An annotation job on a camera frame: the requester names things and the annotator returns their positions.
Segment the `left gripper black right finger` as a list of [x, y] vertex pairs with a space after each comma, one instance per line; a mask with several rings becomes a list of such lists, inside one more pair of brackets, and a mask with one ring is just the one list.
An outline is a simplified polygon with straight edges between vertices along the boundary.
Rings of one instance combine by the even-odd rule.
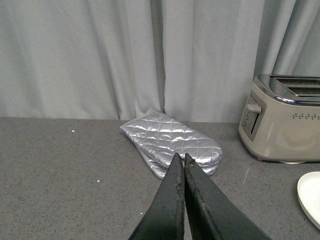
[[185, 154], [185, 204], [194, 240], [269, 240]]

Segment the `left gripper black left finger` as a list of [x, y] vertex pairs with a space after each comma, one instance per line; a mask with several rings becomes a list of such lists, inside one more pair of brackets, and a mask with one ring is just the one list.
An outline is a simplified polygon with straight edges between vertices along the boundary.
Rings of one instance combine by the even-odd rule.
[[175, 153], [156, 195], [130, 240], [182, 240], [185, 220], [183, 159]]

